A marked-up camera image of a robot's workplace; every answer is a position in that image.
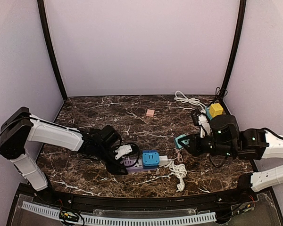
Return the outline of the yellow cube socket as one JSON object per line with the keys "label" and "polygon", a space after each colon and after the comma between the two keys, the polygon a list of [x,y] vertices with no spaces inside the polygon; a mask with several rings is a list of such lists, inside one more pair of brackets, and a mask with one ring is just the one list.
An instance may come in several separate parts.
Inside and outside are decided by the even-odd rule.
{"label": "yellow cube socket", "polygon": [[222,115],[223,112],[224,112],[224,109],[220,105],[220,103],[214,103],[209,108],[209,113],[213,118],[218,116],[218,115]]}

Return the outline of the dark blue cube socket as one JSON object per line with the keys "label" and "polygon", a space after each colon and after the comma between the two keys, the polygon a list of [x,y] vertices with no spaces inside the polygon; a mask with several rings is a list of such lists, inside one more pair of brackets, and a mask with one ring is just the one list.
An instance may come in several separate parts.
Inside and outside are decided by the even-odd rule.
{"label": "dark blue cube socket", "polygon": [[144,170],[155,170],[157,167],[158,167],[157,165],[154,165],[154,166],[143,165]]}

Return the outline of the blue adapter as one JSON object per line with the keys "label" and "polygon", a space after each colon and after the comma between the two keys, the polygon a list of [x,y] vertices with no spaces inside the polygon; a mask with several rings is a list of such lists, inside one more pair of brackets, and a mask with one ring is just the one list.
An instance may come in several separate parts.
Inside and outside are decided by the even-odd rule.
{"label": "blue adapter", "polygon": [[156,150],[144,150],[142,153],[142,163],[146,167],[159,165],[160,158],[158,152]]}

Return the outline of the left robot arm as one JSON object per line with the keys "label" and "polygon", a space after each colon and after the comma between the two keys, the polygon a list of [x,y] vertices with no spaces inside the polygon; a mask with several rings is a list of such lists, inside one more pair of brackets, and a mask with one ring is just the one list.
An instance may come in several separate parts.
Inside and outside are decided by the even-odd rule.
{"label": "left robot arm", "polygon": [[37,192],[49,188],[50,182],[26,152],[28,141],[96,157],[104,162],[110,174],[128,174],[121,162],[121,157],[128,153],[128,146],[121,145],[122,138],[112,126],[83,131],[43,120],[31,114],[29,108],[20,107],[0,128],[0,155],[13,163]]}

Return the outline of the white charger cube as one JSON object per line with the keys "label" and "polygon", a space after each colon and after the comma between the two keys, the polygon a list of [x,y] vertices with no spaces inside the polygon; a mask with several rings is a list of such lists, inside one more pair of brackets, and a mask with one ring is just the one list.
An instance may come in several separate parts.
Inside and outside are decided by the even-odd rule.
{"label": "white charger cube", "polygon": [[169,159],[167,155],[160,155],[159,156],[159,166],[168,165]]}

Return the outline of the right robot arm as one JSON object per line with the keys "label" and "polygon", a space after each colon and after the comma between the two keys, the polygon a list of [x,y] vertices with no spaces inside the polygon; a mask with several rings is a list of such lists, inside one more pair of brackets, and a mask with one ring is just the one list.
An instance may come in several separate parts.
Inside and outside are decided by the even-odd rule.
{"label": "right robot arm", "polygon": [[[209,122],[211,135],[190,134],[178,143],[191,155],[208,153],[241,160],[283,158],[283,137],[268,128],[240,131],[233,115],[218,115]],[[283,183],[283,165],[241,175],[237,188],[259,192]]]}

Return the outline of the small teal plug adapter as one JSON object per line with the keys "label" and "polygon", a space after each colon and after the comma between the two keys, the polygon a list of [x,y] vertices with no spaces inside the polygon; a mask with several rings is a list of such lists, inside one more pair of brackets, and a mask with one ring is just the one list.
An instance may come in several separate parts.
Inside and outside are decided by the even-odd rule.
{"label": "small teal plug adapter", "polygon": [[174,138],[176,149],[183,149],[185,147],[189,147],[189,139],[186,137],[186,134],[181,134]]}

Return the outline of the pink charger cube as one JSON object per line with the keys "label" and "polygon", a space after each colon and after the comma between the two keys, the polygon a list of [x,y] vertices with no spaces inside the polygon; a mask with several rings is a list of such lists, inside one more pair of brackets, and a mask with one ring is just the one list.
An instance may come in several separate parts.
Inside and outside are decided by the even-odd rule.
{"label": "pink charger cube", "polygon": [[159,113],[160,113],[159,110],[147,109],[146,116],[151,117],[151,118],[155,118],[155,117],[158,116]]}

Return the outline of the teal power strip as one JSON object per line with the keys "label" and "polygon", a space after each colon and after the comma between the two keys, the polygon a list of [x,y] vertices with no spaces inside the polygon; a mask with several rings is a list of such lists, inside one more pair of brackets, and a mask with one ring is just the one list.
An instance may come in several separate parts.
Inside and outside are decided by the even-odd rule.
{"label": "teal power strip", "polygon": [[209,111],[209,108],[205,108],[205,112],[206,112],[206,115],[210,118],[210,119],[212,119],[213,118],[213,116],[211,115],[211,113],[210,113],[210,111]]}

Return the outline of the purple power strip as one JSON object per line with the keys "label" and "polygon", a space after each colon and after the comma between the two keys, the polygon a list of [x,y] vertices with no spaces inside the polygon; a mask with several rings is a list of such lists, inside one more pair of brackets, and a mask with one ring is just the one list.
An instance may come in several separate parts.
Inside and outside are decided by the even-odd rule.
{"label": "purple power strip", "polygon": [[142,172],[144,170],[142,159],[136,161],[135,159],[123,160],[122,163],[125,165],[128,173]]}

